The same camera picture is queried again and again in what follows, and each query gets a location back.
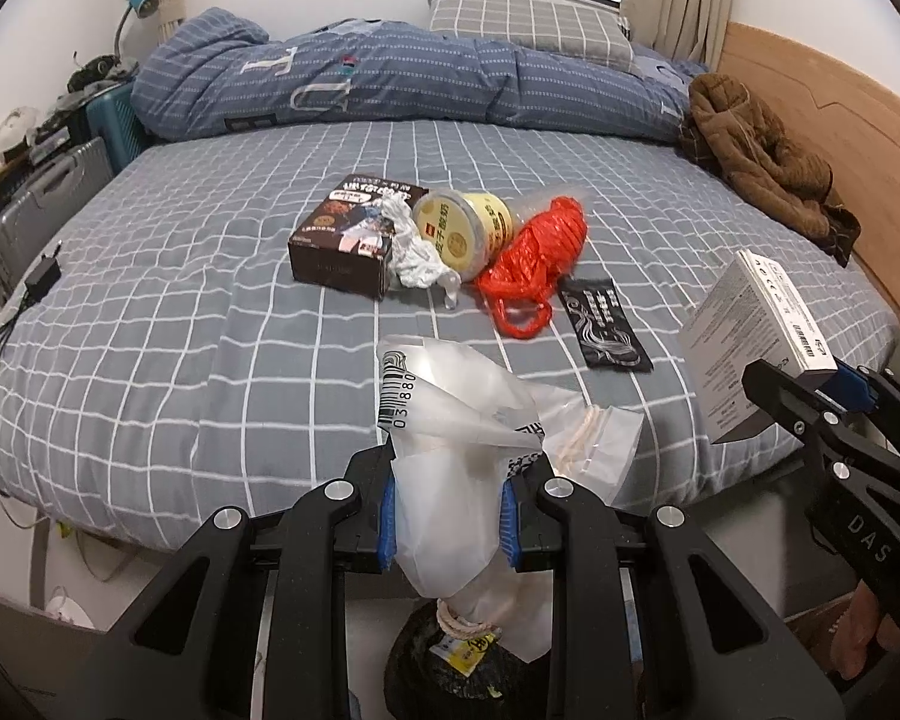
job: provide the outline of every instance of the blue lamp shade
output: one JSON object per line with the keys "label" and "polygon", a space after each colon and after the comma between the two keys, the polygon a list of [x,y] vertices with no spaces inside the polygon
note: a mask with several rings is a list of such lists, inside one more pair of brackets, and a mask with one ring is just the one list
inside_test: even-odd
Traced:
{"label": "blue lamp shade", "polygon": [[138,19],[154,15],[160,5],[160,0],[127,0],[127,2],[130,3],[130,7],[133,8]]}

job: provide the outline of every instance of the plaid bed sheet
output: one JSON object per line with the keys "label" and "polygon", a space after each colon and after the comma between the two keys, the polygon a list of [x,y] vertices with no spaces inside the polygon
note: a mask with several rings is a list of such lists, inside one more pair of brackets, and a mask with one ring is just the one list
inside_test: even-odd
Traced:
{"label": "plaid bed sheet", "polygon": [[[514,341],[472,295],[451,312],[423,290],[374,303],[295,283],[288,234],[348,172],[503,197],[582,187],[576,275],[613,277],[655,370],[588,370],[559,303],[539,337]],[[0,370],[0,489],[158,549],[222,505],[288,507],[382,440],[374,346],[386,334],[464,341],[519,376],[643,410],[618,502],[648,509],[727,488],[797,446],[776,428],[716,447],[703,434],[677,329],[737,248],[785,266],[852,365],[879,365],[898,331],[861,272],[672,148],[608,137],[351,122],[156,146],[62,237],[63,279],[20,319]]]}

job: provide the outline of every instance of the blue blanket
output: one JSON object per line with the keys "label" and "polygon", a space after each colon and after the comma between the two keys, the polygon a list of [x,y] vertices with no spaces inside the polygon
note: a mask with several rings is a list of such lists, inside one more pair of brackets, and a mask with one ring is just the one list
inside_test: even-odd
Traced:
{"label": "blue blanket", "polygon": [[149,57],[132,101],[146,127],[173,141],[276,124],[454,119],[674,143],[688,107],[680,81],[694,67],[672,68],[667,82],[639,79],[402,22],[348,20],[271,42],[256,23],[212,8]]}

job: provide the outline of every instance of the round yellow container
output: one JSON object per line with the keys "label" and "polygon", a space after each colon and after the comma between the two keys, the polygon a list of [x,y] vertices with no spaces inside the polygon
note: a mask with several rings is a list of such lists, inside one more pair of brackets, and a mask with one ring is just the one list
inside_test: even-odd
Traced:
{"label": "round yellow container", "polygon": [[487,191],[428,191],[413,206],[413,221],[463,281],[476,278],[514,237],[509,208]]}

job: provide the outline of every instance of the bed frame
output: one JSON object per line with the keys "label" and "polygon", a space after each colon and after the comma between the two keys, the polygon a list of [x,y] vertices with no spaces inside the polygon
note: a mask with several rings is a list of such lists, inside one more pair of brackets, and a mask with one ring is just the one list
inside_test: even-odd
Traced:
{"label": "bed frame", "polygon": [[900,314],[900,98],[831,56],[741,23],[727,27],[719,71],[744,81],[830,162],[863,228],[856,257]]}

